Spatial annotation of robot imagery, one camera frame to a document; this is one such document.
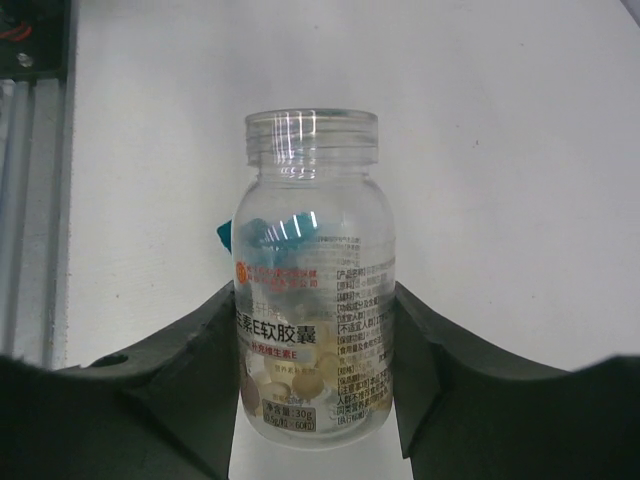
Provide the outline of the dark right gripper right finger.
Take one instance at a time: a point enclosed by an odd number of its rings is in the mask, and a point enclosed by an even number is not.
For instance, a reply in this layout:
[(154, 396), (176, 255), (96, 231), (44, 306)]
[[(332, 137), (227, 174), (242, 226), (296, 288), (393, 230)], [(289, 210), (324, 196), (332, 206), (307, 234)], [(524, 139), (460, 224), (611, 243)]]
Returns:
[(416, 479), (635, 479), (639, 360), (568, 372), (508, 352), (396, 289), (394, 400)]

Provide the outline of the multicolour weekly pill organizer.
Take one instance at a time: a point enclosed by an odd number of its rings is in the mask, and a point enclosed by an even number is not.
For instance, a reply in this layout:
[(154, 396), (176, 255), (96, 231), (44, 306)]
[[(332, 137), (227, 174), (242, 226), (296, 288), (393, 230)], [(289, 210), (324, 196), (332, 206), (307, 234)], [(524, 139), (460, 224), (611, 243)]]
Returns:
[(282, 256), (310, 243), (318, 227), (319, 221), (313, 211), (300, 212), (275, 223), (254, 218), (239, 227), (236, 237), (243, 247), (264, 249)]

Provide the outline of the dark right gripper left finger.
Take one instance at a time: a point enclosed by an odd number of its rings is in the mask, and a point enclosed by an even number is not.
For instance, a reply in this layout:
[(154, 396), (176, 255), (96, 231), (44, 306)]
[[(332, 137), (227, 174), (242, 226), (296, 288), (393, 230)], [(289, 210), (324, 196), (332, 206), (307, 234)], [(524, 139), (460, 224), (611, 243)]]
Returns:
[(239, 394), (234, 295), (87, 367), (1, 360), (5, 479), (225, 479)]

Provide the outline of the clear pill bottle with capsules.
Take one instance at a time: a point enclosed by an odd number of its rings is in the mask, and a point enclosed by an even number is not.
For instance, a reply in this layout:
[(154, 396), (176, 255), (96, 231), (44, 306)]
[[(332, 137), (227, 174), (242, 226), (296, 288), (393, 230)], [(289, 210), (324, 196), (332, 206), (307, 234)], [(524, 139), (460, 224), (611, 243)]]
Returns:
[[(379, 429), (392, 406), (396, 235), (370, 171), (376, 115), (276, 110), (246, 120), (256, 173), (231, 222), (240, 392), (263, 437), (328, 450)], [(313, 211), (315, 238), (277, 255), (239, 227)]]

